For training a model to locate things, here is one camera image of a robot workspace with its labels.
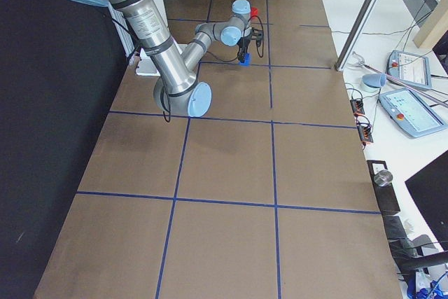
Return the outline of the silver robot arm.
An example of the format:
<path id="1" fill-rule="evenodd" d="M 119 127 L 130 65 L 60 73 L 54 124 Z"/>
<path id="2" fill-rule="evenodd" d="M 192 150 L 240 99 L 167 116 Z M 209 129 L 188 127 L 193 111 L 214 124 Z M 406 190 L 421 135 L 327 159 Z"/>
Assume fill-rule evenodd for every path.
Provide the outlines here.
<path id="1" fill-rule="evenodd" d="M 251 33 L 251 5 L 247 0 L 232 4 L 232 16 L 226 22 L 197 26 L 194 39 L 180 51 L 154 0 L 71 0 L 91 6 L 112 7 L 130 24 L 145 54 L 160 77 L 153 96 L 166 114 L 201 117 L 212 101 L 209 84 L 200 82 L 193 69 L 214 41 L 235 46 Z"/>

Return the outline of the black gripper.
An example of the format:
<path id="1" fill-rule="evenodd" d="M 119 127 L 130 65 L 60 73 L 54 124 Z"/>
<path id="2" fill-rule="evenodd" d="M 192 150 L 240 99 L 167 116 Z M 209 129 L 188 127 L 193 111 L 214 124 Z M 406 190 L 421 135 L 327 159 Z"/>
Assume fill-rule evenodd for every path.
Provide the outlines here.
<path id="1" fill-rule="evenodd" d="M 252 28 L 248 28 L 244 31 L 243 36 L 240 38 L 238 42 L 239 46 L 238 60 L 240 62 L 244 61 L 244 51 L 248 50 L 251 40 L 252 40 Z"/>

